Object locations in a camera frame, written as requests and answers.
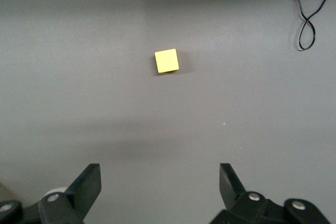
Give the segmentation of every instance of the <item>screw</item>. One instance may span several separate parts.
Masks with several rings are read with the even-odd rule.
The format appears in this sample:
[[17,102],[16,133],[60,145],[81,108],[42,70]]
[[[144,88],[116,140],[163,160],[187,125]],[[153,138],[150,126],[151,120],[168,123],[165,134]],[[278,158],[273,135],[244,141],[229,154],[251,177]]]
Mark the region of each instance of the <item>screw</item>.
[[292,202],[292,206],[298,210],[305,210],[306,209],[306,206],[302,203],[302,202],[299,202],[299,201],[293,201]]
[[253,201],[260,201],[260,196],[257,195],[256,193],[250,193],[248,195],[248,197],[250,198],[250,200],[253,200]]
[[12,205],[11,204],[6,204],[6,205],[3,205],[2,207],[0,207],[0,212],[5,212],[5,211],[8,211],[12,208]]
[[55,201],[56,199],[58,199],[58,197],[59,197],[58,194],[53,194],[53,195],[51,195],[51,196],[49,196],[49,197],[47,198],[47,201],[48,201],[48,202],[53,202],[53,201]]

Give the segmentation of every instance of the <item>black wire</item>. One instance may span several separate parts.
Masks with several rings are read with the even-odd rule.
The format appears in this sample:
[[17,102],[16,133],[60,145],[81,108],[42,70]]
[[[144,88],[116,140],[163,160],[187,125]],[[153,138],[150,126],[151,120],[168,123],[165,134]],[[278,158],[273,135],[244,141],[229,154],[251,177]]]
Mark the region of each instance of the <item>black wire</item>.
[[[314,12],[312,13],[311,15],[309,15],[308,17],[303,13],[303,9],[302,9],[302,5],[301,5],[301,1],[300,0],[296,0],[298,6],[299,6],[299,9],[300,9],[300,14],[302,16],[302,18],[304,18],[304,23],[303,23],[303,27],[301,29],[301,32],[300,32],[300,36],[299,36],[299,46],[300,48],[302,49],[302,51],[305,51],[305,50],[308,50],[309,48],[311,48],[314,43],[315,43],[315,36],[316,36],[316,30],[315,30],[315,27],[314,25],[312,24],[312,22],[310,21],[310,19],[316,15],[319,11],[321,11],[322,7],[324,6],[326,0],[323,0],[322,4],[320,5],[320,7]],[[308,47],[304,47],[301,43],[301,37],[302,37],[302,33],[305,29],[306,26],[309,26],[311,28],[311,31],[313,33],[313,39],[312,39],[312,42],[310,43],[310,45]]]

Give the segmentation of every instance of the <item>yellow block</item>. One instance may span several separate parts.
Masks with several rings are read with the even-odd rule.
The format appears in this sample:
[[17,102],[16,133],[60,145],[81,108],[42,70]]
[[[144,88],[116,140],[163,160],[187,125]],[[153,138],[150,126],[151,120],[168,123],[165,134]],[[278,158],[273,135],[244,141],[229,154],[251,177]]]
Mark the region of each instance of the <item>yellow block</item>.
[[156,52],[155,59],[159,73],[165,73],[179,69],[176,49]]

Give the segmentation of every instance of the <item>gray table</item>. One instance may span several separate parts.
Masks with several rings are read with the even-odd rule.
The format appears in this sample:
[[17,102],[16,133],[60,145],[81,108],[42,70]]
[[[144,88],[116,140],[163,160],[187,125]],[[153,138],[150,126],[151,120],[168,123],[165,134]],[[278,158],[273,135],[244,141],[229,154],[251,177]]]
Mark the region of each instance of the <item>gray table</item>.
[[86,223],[204,224],[228,162],[336,222],[335,4],[298,52],[293,0],[0,0],[0,183],[27,205],[99,162]]

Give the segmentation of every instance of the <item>silver bolt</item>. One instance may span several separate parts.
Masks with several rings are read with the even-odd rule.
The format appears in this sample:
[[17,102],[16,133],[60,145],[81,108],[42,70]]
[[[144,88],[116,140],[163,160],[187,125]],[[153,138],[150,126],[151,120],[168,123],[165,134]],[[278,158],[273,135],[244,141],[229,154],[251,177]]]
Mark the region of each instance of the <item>silver bolt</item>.
[[250,193],[248,195],[248,197],[250,198],[250,200],[253,200],[253,201],[260,201],[260,196],[257,195],[256,193]]
[[51,195],[51,196],[49,196],[49,197],[47,198],[47,201],[48,201],[48,202],[53,202],[53,201],[55,201],[56,199],[58,199],[58,197],[59,197],[58,194],[53,194],[53,195]]
[[12,205],[11,204],[6,204],[6,205],[3,205],[2,207],[0,207],[0,212],[5,212],[5,211],[8,211],[12,208]]
[[306,206],[302,203],[302,202],[299,202],[299,201],[293,201],[292,202],[292,206],[298,210],[305,210],[306,209]]

